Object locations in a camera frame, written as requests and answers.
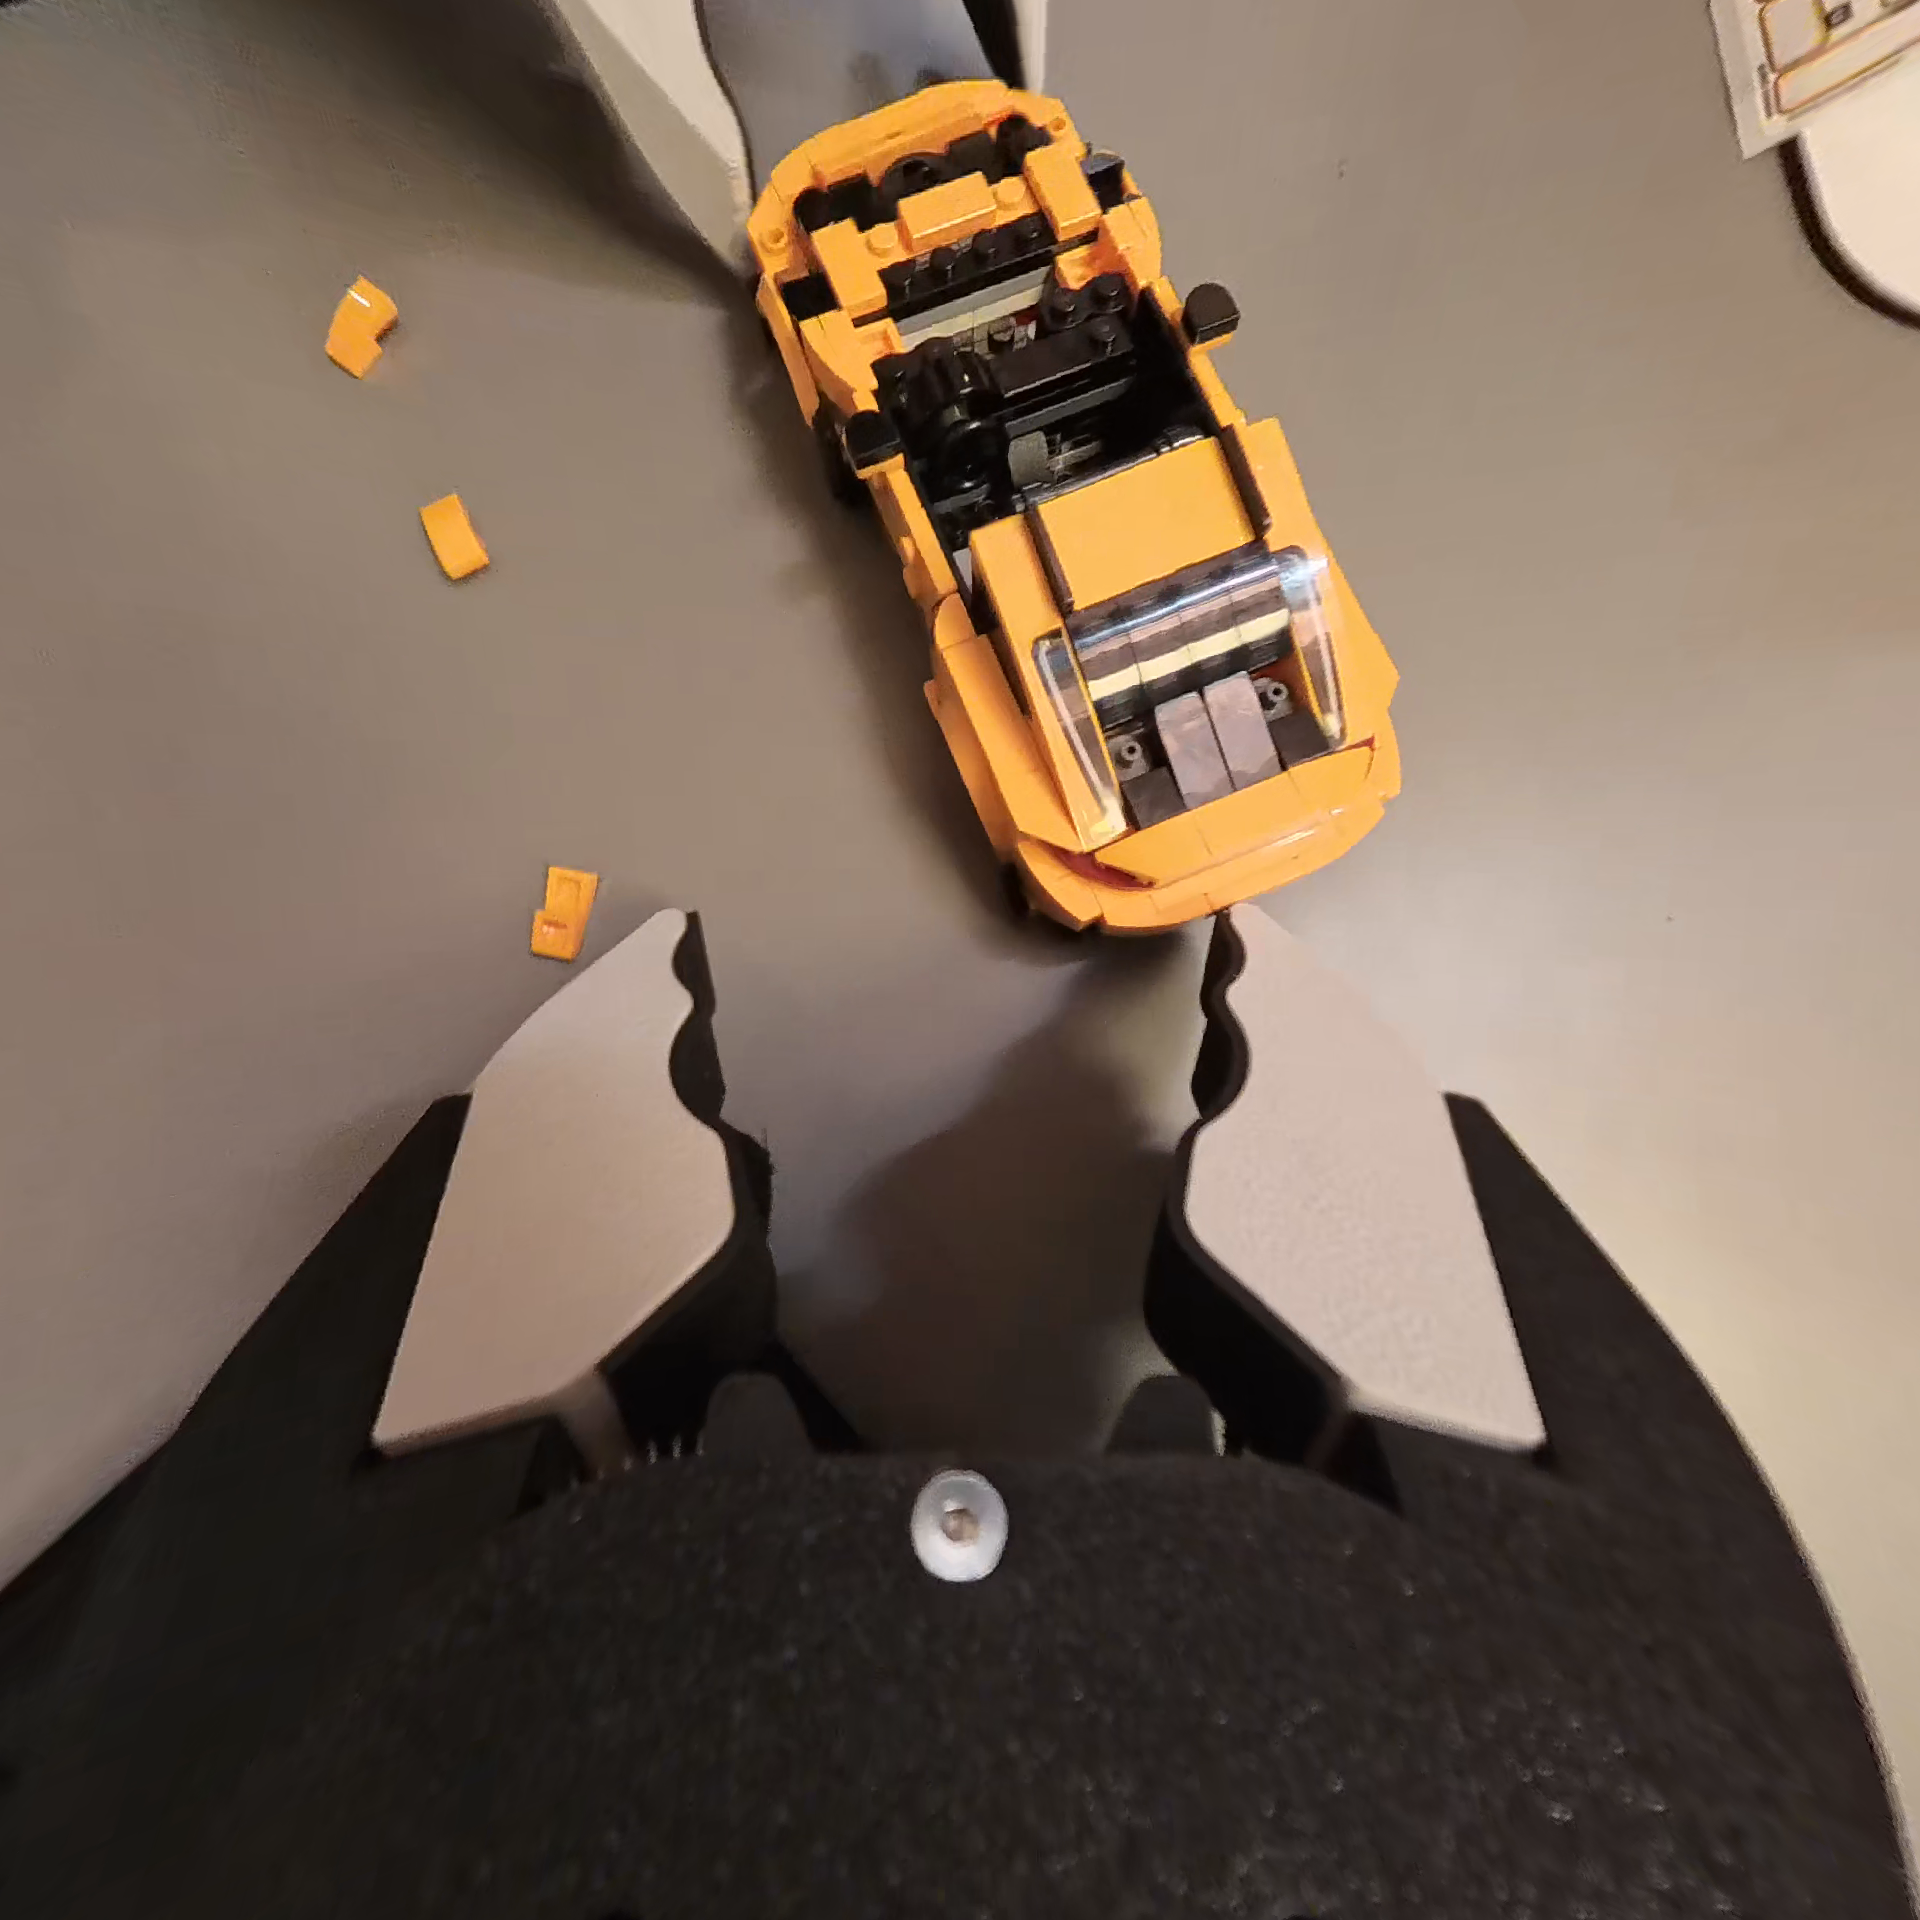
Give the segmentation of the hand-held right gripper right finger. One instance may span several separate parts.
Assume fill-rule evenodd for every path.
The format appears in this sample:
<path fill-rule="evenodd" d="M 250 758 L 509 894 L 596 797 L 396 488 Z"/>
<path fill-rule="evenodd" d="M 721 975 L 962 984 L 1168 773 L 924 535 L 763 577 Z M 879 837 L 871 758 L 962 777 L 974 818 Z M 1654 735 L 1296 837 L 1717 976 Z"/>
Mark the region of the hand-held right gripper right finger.
<path fill-rule="evenodd" d="M 1545 1415 L 1424 1062 L 1253 905 L 1211 920 L 1200 1016 L 1147 1326 L 1228 1447 L 1319 1464 L 1384 1420 L 1537 1454 Z"/>

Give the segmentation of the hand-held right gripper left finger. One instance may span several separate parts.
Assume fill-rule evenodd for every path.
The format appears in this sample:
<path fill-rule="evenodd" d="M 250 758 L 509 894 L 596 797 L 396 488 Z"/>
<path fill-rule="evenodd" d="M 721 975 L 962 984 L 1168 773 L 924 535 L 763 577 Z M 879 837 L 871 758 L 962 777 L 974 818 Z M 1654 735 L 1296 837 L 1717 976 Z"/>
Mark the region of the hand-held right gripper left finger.
<path fill-rule="evenodd" d="M 371 1420 L 382 1457 L 556 1420 L 587 1471 L 692 1447 L 778 1340 L 763 1148 L 726 1117 L 694 913 L 558 991 L 469 1089 Z"/>

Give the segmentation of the white wooden book stand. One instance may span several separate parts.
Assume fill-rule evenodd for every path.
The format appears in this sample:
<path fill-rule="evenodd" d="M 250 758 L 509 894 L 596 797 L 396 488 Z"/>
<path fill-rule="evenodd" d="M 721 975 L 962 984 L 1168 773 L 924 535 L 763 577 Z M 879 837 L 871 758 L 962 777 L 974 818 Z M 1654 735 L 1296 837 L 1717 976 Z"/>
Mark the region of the white wooden book stand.
<path fill-rule="evenodd" d="M 1784 152 L 1815 265 L 1862 306 L 1917 326 L 1917 111 L 1835 111 Z"/>

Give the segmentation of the orange lego car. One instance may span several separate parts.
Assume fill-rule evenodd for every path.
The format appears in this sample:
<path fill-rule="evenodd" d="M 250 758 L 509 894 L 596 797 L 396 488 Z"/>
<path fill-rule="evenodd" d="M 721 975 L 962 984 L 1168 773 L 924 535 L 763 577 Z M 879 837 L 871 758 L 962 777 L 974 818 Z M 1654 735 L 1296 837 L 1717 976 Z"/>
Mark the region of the orange lego car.
<path fill-rule="evenodd" d="M 1398 667 L 1277 419 L 1057 98 L 920 86 L 780 156 L 757 315 L 930 638 L 927 707 L 1012 897 L 1154 939 L 1307 879 L 1401 794 Z"/>

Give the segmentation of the lego sticker sheet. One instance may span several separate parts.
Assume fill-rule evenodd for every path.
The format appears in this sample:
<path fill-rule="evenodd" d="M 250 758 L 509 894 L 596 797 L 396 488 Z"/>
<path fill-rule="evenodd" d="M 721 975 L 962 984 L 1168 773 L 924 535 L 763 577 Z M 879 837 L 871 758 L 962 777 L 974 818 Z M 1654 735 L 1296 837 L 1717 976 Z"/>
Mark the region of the lego sticker sheet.
<path fill-rule="evenodd" d="M 1917 3 L 1711 3 L 1740 156 L 1917 54 Z"/>

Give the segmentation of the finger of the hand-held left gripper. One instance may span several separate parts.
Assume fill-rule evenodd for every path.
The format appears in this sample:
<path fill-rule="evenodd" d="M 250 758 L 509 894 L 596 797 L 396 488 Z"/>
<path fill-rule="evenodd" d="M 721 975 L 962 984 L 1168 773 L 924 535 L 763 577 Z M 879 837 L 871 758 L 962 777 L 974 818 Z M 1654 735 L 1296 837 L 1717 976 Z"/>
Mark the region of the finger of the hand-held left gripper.
<path fill-rule="evenodd" d="M 965 0 L 988 72 L 1014 90 L 1044 90 L 1047 0 Z"/>
<path fill-rule="evenodd" d="M 647 181 L 732 275 L 747 275 L 754 187 L 694 3 L 563 3 L 592 91 Z"/>

